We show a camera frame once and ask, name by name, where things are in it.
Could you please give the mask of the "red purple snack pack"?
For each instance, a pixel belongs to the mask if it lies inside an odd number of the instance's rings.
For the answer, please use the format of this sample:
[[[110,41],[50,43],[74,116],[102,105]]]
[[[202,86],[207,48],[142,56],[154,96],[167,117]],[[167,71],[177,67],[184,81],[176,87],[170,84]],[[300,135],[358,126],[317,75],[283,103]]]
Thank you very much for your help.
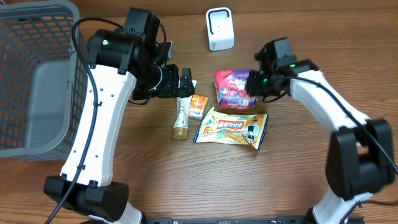
[[[245,110],[252,108],[258,97],[249,96],[246,84],[250,70],[215,70],[215,87],[220,108]]]

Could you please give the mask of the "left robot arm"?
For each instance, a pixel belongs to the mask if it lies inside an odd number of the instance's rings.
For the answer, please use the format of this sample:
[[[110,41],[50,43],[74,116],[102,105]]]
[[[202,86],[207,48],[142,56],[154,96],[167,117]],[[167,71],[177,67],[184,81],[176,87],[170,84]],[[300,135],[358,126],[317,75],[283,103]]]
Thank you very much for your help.
[[[61,173],[49,176],[44,193],[92,223],[142,223],[129,203],[129,187],[113,180],[114,149],[126,106],[153,98],[186,98],[195,92],[189,68],[168,64],[171,41],[148,10],[131,8],[124,25],[100,29],[78,52],[89,82],[75,140]]]

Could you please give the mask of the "white gold cosmetic tube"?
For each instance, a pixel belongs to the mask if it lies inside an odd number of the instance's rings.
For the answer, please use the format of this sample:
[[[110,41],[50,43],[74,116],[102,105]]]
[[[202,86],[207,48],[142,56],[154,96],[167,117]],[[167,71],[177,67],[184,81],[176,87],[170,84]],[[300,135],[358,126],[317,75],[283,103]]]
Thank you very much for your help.
[[[172,138],[177,140],[186,140],[188,136],[188,111],[192,102],[192,96],[185,98],[178,97],[177,102],[177,118],[175,120]]]

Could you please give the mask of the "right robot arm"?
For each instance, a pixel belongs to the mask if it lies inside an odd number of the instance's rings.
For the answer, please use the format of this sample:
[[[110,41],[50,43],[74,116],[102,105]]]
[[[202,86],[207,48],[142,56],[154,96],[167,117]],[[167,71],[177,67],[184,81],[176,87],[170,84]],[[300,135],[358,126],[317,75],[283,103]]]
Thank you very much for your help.
[[[255,53],[259,69],[249,72],[250,96],[300,102],[330,137],[325,175],[328,190],[294,223],[364,223],[351,214],[397,177],[392,129],[351,106],[310,59],[298,60],[288,38],[272,40]]]

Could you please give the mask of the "yellow white snack bag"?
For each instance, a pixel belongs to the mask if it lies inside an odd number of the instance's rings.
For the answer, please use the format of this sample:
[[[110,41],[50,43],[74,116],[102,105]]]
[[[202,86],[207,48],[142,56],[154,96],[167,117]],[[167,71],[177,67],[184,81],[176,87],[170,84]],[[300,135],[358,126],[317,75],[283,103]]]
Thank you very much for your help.
[[[226,114],[212,107],[202,118],[193,142],[248,145],[260,151],[268,121],[268,114]]]

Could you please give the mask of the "small orange white packet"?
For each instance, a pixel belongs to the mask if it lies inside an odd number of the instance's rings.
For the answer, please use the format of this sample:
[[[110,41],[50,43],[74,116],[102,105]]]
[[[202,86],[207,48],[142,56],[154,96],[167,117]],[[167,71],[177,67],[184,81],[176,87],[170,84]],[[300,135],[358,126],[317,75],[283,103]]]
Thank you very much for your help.
[[[208,97],[193,95],[188,116],[193,119],[202,119],[208,102]]]

